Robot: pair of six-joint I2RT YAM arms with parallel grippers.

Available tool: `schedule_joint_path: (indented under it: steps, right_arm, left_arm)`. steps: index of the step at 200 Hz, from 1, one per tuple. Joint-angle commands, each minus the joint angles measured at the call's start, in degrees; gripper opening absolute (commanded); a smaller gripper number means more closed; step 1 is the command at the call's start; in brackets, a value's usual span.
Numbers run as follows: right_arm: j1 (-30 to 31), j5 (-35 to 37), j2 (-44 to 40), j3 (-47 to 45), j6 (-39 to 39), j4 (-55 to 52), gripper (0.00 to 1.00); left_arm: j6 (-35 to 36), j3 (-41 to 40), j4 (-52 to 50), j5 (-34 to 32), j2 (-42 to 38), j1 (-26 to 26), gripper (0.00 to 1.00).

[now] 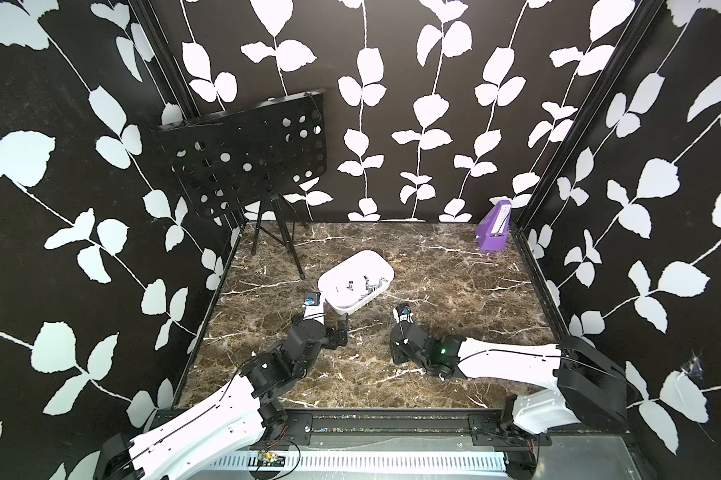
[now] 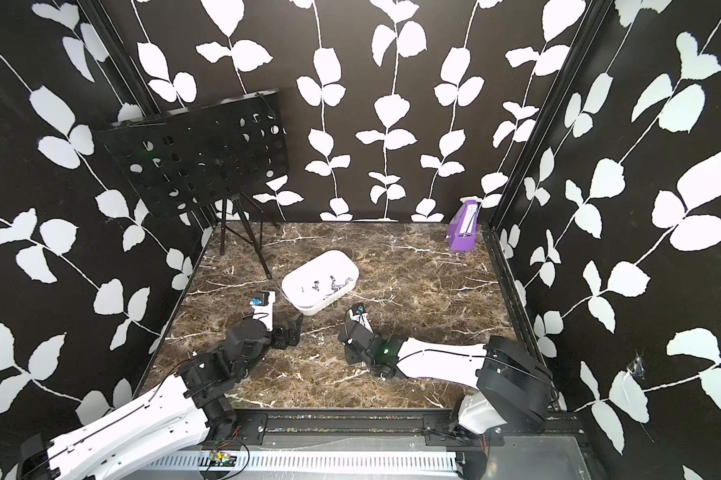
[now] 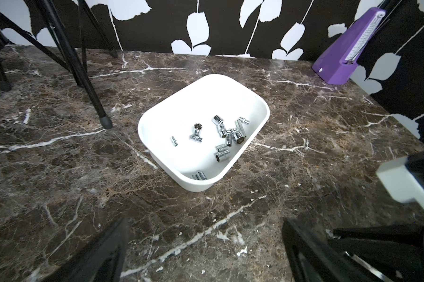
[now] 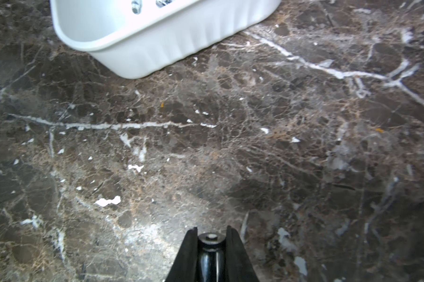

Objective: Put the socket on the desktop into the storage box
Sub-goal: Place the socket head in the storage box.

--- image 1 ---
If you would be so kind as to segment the white plastic storage box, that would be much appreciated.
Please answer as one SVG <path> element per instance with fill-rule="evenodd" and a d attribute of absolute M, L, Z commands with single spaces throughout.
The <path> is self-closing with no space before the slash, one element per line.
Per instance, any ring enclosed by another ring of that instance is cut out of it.
<path fill-rule="evenodd" d="M 367 285 L 378 284 L 379 278 L 382 276 L 388 279 L 389 283 L 380 286 L 366 298 L 358 299 L 356 293 L 366 291 L 364 275 L 370 280 Z M 392 266 L 380 254 L 373 250 L 362 250 L 322 274 L 318 279 L 318 290 L 320 290 L 322 300 L 337 314 L 352 315 L 386 292 L 394 277 Z M 354 280 L 354 289 L 346 288 L 348 280 Z"/>

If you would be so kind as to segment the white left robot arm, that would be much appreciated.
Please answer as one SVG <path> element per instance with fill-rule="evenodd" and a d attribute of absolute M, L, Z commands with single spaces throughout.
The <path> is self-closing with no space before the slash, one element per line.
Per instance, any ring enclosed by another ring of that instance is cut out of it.
<path fill-rule="evenodd" d="M 102 445 L 94 479 L 188 479 L 218 458 L 288 423 L 280 397 L 306 377 L 320 351 L 348 344 L 348 314 L 324 324 L 324 298 L 308 293 L 304 314 L 286 339 L 244 362 L 230 381 L 174 419 L 132 439 L 118 434 Z"/>

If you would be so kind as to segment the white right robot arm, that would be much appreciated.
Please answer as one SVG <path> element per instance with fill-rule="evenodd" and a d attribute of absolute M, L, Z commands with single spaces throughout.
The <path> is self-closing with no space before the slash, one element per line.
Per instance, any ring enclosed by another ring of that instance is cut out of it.
<path fill-rule="evenodd" d="M 509 398 L 502 422 L 528 434 L 583 424 L 621 433 L 627 427 L 625 371 L 580 337 L 558 344 L 510 345 L 461 335 L 437 339 L 413 322 L 409 305 L 393 310 L 393 362 L 412 362 L 440 380 L 498 379 L 535 386 L 538 392 Z"/>

